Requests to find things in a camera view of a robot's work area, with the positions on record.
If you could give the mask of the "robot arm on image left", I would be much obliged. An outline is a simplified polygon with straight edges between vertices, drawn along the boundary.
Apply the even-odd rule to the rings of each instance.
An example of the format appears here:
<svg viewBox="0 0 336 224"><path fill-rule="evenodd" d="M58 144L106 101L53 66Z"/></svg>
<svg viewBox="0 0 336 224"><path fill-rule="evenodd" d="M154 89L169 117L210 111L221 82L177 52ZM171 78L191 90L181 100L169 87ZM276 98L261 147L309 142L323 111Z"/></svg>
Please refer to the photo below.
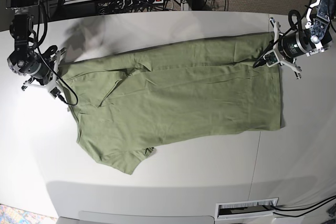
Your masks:
<svg viewBox="0 0 336 224"><path fill-rule="evenodd" d="M52 45L44 53L39 51L48 29L47 12L42 1L6 0L6 7L15 12L9 26L14 50L8 56L7 63L13 73L29 76L22 90L28 87L43 88L53 98L65 102L58 67L66 48L58 49Z"/></svg>

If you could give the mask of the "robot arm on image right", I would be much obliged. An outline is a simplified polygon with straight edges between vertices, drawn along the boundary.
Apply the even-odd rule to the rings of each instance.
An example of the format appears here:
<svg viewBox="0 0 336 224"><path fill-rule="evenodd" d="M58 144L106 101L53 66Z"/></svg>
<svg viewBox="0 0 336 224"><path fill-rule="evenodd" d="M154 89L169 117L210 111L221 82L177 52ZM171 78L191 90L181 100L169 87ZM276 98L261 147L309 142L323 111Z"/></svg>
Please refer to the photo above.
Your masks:
<svg viewBox="0 0 336 224"><path fill-rule="evenodd" d="M303 15L297 10L290 10L290 28L284 33L280 30L280 24L271 17L269 21L273 27L274 39L253 67L287 66L295 72L297 79L300 79L302 70L297 66L296 58L323 53L331 47L333 39L329 29L335 29L333 20L335 0L310 0Z"/></svg>

